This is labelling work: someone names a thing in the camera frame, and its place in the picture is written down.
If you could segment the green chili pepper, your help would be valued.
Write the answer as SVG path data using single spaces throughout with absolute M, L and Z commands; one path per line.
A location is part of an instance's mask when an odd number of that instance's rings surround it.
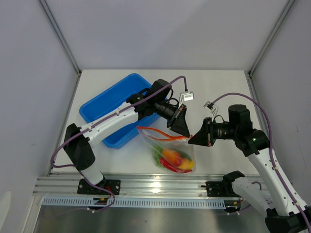
M 184 151 L 181 151 L 181 150 L 177 150 L 177 149 L 174 149 L 182 158 L 185 158 L 185 159 L 188 159 L 189 161 L 192 161 L 192 158 L 187 154 L 185 153 Z

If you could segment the clear zip top bag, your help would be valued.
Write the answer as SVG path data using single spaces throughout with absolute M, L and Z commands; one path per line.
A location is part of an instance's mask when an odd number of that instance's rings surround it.
M 179 174 L 195 171 L 194 148 L 187 137 L 150 127 L 137 127 L 137 130 L 158 167 Z

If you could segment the yellow orange mango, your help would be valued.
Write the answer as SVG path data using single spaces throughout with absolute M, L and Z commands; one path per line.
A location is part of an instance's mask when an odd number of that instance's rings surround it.
M 178 166 L 178 168 L 180 170 L 188 170 L 188 169 L 192 169 L 194 165 L 195 165 L 194 161 L 190 161 L 187 158 L 183 158 L 182 163 L 181 165 Z

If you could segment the green grape bunch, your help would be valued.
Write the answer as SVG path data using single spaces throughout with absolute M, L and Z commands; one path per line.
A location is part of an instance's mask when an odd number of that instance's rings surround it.
M 160 163 L 160 159 L 162 158 L 162 150 L 163 148 L 159 145 L 153 146 L 153 149 L 152 149 L 152 156 L 155 161 L 155 164 L 158 167 L 162 167 L 162 164 Z

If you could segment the red chili pepper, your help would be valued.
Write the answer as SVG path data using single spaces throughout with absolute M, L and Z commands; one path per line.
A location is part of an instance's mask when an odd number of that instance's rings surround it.
M 186 170 L 180 170 L 178 168 L 173 167 L 171 164 L 169 164 L 164 158 L 161 158 L 160 163 L 167 168 L 168 170 L 175 172 L 175 173 L 190 173 L 192 172 L 192 169 L 186 169 Z

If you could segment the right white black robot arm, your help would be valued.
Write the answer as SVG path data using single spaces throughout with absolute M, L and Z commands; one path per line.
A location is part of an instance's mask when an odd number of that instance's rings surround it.
M 203 120 L 201 129 L 189 144 L 211 147 L 216 140 L 233 140 L 235 146 L 253 164 L 264 182 L 268 194 L 239 171 L 224 175 L 222 191 L 244 198 L 264 217 L 271 233 L 300 233 L 311 230 L 311 208 L 298 195 L 280 164 L 273 157 L 267 135 L 253 128 L 245 105 L 228 108 L 229 121 L 217 123 L 211 117 Z

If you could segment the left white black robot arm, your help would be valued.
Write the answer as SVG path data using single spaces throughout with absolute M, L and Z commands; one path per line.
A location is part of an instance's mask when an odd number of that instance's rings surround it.
M 105 190 L 105 177 L 95 164 L 93 147 L 114 132 L 157 114 L 167 120 L 167 127 L 170 130 L 190 137 L 186 124 L 187 107 L 184 102 L 193 100 L 194 93 L 185 89 L 180 93 L 177 103 L 171 104 L 171 99 L 167 97 L 170 92 L 172 84 L 158 79 L 150 88 L 131 95 L 115 111 L 98 120 L 81 127 L 74 123 L 67 127 L 63 149 L 94 194 L 100 194 Z

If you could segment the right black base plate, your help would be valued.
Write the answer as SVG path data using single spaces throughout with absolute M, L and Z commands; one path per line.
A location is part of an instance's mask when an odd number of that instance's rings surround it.
M 201 186 L 207 192 L 208 197 L 225 197 L 225 198 L 237 198 L 239 195 L 234 193 L 232 187 L 224 182 L 205 182 Z

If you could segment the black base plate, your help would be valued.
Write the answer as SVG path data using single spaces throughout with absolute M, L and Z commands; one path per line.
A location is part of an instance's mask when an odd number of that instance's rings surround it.
M 225 198 L 237 198 L 239 195 L 234 193 L 232 187 L 224 182 L 205 182 L 201 186 L 207 192 L 208 197 L 225 197 Z
M 96 184 L 97 187 L 101 189 L 106 189 L 113 193 L 114 195 L 120 194 L 121 180 L 104 180 Z M 79 181 L 77 194 L 80 195 L 109 195 L 106 191 L 97 189 L 89 185 L 84 179 Z

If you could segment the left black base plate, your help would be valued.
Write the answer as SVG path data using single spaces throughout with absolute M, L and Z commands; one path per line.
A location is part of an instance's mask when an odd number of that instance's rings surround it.
M 114 195 L 120 194 L 121 180 L 104 180 L 96 184 L 97 187 L 101 189 L 106 189 L 113 193 Z M 89 185 L 84 179 L 79 181 L 77 194 L 80 195 L 109 195 L 106 191 L 97 189 Z

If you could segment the aluminium mounting rail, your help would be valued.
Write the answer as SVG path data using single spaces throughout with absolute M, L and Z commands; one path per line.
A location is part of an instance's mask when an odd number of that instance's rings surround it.
M 197 174 L 105 174 L 106 179 L 119 180 L 109 184 L 111 191 L 117 191 L 118 198 L 152 199 L 200 199 L 207 198 L 206 182 L 220 182 L 223 175 Z M 78 194 L 84 189 L 82 177 L 73 173 L 52 174 L 37 178 L 32 194 L 34 196 L 87 197 Z

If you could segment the left aluminium frame post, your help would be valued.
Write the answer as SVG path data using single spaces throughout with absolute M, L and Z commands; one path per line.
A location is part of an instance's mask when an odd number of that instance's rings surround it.
M 38 0 L 37 1 L 39 6 L 41 7 L 43 14 L 47 18 L 47 21 L 49 22 L 57 40 L 59 41 L 65 55 L 67 56 L 72 68 L 74 69 L 75 73 L 80 76 L 81 75 L 81 69 L 79 68 L 76 59 L 74 58 L 72 51 L 59 27 L 59 24 L 56 21 L 56 18 L 49 7 L 49 4 L 46 0 Z

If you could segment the aluminium frame post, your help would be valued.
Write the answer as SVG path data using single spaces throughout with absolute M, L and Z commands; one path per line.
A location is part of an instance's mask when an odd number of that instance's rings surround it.
M 65 55 L 67 56 L 72 68 L 74 69 L 75 73 L 80 76 L 81 75 L 81 69 L 79 68 L 76 59 L 74 58 L 72 51 L 59 27 L 59 24 L 56 21 L 56 18 L 49 7 L 49 4 L 46 0 L 38 0 L 37 1 L 39 6 L 41 7 L 43 14 L 47 18 L 47 21 L 49 22 L 57 40 L 59 41 Z
M 265 55 L 267 54 L 268 50 L 272 46 L 273 42 L 275 41 L 276 37 L 278 36 L 279 32 L 281 31 L 282 27 L 284 26 L 287 18 L 289 17 L 291 11 L 295 7 L 297 0 L 288 0 L 282 9 L 279 17 L 277 18 L 275 24 L 273 25 L 271 31 L 268 34 L 263 46 L 261 47 L 259 54 L 256 56 L 250 70 L 248 71 L 248 76 L 250 78 L 253 77 L 255 71 L 261 64 L 262 60 L 264 59 Z

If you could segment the right aluminium frame post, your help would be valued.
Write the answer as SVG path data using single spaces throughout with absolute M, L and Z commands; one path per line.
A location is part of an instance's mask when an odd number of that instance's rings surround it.
M 282 27 L 284 26 L 287 18 L 289 17 L 291 11 L 295 7 L 297 0 L 288 0 L 282 9 L 279 17 L 277 18 L 275 24 L 273 25 L 271 31 L 268 34 L 263 46 L 261 47 L 259 54 L 256 56 L 250 70 L 248 71 L 248 76 L 250 78 L 253 77 L 255 71 L 261 64 L 262 60 L 264 59 L 265 55 L 267 54 L 268 50 L 272 46 L 273 42 L 275 41 L 276 37 L 278 36 L 279 32 L 281 31 Z

